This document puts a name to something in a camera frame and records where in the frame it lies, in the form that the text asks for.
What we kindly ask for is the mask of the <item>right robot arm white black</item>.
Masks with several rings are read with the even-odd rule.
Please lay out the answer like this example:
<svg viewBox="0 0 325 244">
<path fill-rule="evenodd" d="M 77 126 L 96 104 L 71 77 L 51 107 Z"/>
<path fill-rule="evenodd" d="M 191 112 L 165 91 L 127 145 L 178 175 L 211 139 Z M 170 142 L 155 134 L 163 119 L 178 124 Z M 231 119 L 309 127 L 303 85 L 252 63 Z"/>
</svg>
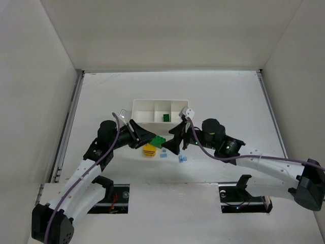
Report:
<svg viewBox="0 0 325 244">
<path fill-rule="evenodd" d="M 176 155 L 192 144 L 212 159 L 270 176 L 270 179 L 258 179 L 250 174 L 242 175 L 236 185 L 239 191 L 252 197 L 289 199 L 308 210 L 321 210 L 324 167 L 318 161 L 281 158 L 254 149 L 244 141 L 228 136 L 225 127 L 213 118 L 204 120 L 199 130 L 191 119 L 184 119 L 169 133 L 173 138 L 162 146 Z"/>
</svg>

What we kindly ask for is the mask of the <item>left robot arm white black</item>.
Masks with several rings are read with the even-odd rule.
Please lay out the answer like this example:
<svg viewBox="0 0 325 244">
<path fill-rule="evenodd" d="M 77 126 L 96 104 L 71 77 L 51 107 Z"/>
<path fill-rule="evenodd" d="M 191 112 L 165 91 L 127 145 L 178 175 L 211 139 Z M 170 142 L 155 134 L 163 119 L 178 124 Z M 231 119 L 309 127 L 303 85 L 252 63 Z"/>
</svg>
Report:
<svg viewBox="0 0 325 244">
<path fill-rule="evenodd" d="M 97 137 L 64 187 L 46 204 L 37 204 L 31 217 L 31 237 L 41 243 L 70 243 L 75 228 L 87 213 L 114 190 L 114 182 L 101 176 L 114 150 L 137 149 L 156 135 L 134 120 L 101 122 Z"/>
</svg>

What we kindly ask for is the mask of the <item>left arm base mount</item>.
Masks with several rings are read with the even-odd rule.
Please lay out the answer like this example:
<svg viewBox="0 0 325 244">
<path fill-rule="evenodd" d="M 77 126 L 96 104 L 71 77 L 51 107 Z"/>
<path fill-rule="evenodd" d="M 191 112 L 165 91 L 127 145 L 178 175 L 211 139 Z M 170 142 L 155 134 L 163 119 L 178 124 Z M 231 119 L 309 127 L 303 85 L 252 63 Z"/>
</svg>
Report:
<svg viewBox="0 0 325 244">
<path fill-rule="evenodd" d="M 88 214 L 127 214 L 129 202 L 129 184 L 115 184 L 113 180 L 98 176 L 93 183 L 101 185 L 105 190 L 104 198 L 96 203 Z"/>
</svg>

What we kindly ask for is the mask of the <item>green lego brick stack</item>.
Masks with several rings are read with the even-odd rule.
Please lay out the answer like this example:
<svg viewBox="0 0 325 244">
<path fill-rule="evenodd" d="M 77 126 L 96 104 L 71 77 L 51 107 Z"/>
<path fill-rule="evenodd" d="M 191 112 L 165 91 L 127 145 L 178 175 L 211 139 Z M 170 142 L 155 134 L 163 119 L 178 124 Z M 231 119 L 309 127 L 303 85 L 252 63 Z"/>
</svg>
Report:
<svg viewBox="0 0 325 244">
<path fill-rule="evenodd" d="M 156 148 L 162 148 L 162 144 L 166 142 L 166 138 L 156 135 L 149 144 L 156 147 Z"/>
</svg>

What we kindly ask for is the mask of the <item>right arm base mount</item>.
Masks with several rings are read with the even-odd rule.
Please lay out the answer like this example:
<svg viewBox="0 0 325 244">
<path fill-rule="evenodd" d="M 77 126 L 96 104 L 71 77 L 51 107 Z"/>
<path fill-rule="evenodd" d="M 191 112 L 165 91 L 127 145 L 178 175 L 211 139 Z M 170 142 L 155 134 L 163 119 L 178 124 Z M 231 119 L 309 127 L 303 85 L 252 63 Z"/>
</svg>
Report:
<svg viewBox="0 0 325 244">
<path fill-rule="evenodd" d="M 221 212 L 223 214 L 266 213 L 273 208 L 268 196 L 253 197 L 247 191 L 247 183 L 251 175 L 242 175 L 237 182 L 218 185 Z"/>
</svg>

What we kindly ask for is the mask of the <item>small green lego brick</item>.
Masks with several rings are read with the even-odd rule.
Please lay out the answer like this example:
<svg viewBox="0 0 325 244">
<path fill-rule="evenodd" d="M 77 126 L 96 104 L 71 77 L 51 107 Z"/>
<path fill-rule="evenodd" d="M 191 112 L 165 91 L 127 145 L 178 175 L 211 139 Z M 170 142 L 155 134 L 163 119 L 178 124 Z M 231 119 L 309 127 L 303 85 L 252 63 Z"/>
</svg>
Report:
<svg viewBox="0 0 325 244">
<path fill-rule="evenodd" d="M 163 122 L 170 122 L 170 115 L 169 114 L 163 114 Z"/>
</svg>

